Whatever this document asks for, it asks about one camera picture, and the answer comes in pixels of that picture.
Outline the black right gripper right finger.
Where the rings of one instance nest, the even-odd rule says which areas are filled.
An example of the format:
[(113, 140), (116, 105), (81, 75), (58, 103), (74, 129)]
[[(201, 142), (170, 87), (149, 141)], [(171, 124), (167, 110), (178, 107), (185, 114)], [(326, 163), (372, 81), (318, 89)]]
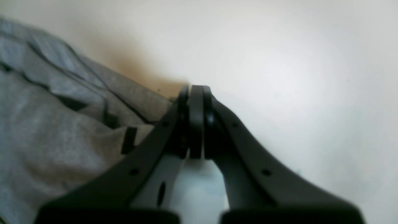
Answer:
[(195, 87), (195, 157), (220, 169), (229, 211), (221, 224), (363, 224), (359, 209), (271, 155), (211, 93)]

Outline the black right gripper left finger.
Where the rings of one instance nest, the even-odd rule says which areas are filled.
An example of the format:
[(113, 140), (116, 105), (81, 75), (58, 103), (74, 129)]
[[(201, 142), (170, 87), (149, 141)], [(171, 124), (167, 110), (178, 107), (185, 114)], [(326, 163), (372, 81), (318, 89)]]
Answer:
[(36, 224), (178, 224), (168, 211), (188, 154), (189, 87), (136, 149), (118, 164), (39, 210)]

